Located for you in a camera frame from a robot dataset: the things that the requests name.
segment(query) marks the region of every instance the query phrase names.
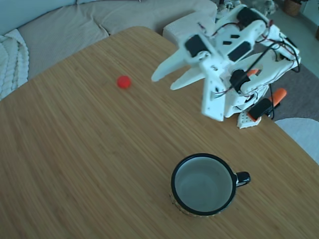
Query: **couch cushion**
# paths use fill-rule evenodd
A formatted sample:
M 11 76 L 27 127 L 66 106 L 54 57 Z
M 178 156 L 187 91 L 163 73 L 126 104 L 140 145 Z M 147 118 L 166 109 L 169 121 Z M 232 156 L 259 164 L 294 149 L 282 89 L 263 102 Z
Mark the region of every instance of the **couch cushion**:
M 76 4 L 88 3 L 88 2 L 92 2 L 92 1 L 103 1 L 103 0 L 77 0 Z
M 19 28 L 30 53 L 29 79 L 108 36 L 77 5 L 49 12 Z
M 76 0 L 0 0 L 0 35 Z
M 158 33 L 169 23 L 194 11 L 215 16 L 217 6 L 210 0 L 98 1 L 79 5 L 110 34 L 131 26 L 145 26 Z

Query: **bamboo table top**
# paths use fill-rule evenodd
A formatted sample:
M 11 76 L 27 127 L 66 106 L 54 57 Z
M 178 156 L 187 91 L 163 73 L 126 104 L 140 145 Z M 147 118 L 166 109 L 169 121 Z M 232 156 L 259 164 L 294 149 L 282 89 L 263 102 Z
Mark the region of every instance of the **bamboo table top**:
M 203 81 L 151 82 L 174 46 L 135 27 L 63 60 L 0 102 L 1 239 L 317 239 L 319 166 L 264 117 L 200 113 Z M 123 90 L 116 78 L 129 75 Z M 170 175 L 207 152 L 252 182 L 211 218 L 172 205 Z

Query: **black rim mug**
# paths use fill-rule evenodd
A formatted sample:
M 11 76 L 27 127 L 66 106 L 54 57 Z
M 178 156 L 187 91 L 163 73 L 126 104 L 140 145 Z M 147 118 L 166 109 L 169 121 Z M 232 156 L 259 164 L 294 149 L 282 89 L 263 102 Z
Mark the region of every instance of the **black rim mug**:
M 249 182 L 248 172 L 233 173 L 219 157 L 197 153 L 183 159 L 174 169 L 170 197 L 189 216 L 214 216 L 232 202 L 237 187 Z

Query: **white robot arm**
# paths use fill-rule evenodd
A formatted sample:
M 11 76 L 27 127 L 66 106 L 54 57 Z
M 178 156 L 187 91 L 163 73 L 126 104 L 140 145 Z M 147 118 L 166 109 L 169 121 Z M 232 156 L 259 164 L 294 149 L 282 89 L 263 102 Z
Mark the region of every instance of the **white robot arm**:
M 244 58 L 255 43 L 267 49 Z M 190 65 L 191 69 L 171 89 L 205 78 L 202 113 L 223 121 L 235 113 L 246 114 L 265 95 L 269 84 L 299 63 L 299 50 L 272 21 L 241 4 L 217 22 L 212 36 L 199 33 L 182 40 L 178 50 L 159 65 L 152 81 Z

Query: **small red ball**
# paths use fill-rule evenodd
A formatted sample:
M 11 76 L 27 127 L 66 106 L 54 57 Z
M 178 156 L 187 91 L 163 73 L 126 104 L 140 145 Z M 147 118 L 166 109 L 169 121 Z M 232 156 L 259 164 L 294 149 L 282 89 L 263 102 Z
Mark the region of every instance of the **small red ball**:
M 126 89 L 131 85 L 131 78 L 128 76 L 120 76 L 117 80 L 118 87 Z

